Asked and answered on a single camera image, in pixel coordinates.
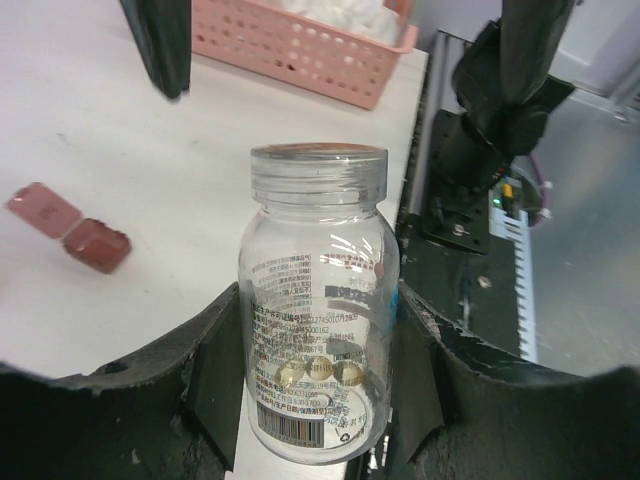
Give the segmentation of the clear pill bottle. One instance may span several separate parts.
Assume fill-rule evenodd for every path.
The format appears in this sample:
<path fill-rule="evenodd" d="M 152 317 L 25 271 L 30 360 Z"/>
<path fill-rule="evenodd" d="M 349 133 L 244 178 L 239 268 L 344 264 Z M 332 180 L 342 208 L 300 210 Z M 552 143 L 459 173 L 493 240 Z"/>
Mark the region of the clear pill bottle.
<path fill-rule="evenodd" d="M 391 408 L 400 254 L 379 212 L 388 153 L 346 143 L 251 152 L 259 209 L 238 258 L 248 389 L 257 439 L 304 465 L 369 450 Z"/>

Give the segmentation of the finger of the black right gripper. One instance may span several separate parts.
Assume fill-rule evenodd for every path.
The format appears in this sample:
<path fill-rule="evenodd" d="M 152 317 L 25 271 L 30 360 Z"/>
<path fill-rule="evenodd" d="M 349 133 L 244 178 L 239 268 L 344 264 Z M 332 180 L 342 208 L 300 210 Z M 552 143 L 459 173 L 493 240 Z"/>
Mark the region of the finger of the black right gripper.
<path fill-rule="evenodd" d="M 190 89 L 191 0 L 121 0 L 137 49 L 152 84 L 166 99 Z"/>

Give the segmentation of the red Sat pill box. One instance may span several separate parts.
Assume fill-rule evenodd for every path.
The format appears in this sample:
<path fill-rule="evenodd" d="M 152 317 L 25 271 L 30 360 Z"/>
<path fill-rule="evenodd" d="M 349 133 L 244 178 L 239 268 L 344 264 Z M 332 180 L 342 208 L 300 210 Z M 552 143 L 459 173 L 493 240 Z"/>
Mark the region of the red Sat pill box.
<path fill-rule="evenodd" d="M 85 217 L 41 182 L 18 190 L 5 206 L 41 234 L 59 241 L 72 258 L 100 273 L 113 273 L 132 251 L 125 233 Z"/>

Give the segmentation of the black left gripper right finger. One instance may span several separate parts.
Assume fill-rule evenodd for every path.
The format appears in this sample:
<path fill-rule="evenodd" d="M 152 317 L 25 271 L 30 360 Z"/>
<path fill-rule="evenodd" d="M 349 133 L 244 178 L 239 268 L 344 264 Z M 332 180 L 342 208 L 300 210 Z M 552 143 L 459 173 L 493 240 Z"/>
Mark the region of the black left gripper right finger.
<path fill-rule="evenodd" d="M 420 479 L 635 479 L 639 370 L 580 377 L 498 349 L 401 285 L 394 412 Z"/>

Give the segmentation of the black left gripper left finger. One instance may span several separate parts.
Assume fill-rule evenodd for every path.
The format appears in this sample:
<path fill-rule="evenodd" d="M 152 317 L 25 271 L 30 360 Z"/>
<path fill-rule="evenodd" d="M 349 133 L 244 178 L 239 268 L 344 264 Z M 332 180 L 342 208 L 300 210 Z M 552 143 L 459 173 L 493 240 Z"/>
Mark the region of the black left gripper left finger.
<path fill-rule="evenodd" d="M 239 289 L 94 373 L 1 367 L 5 479 L 221 479 L 244 386 Z"/>

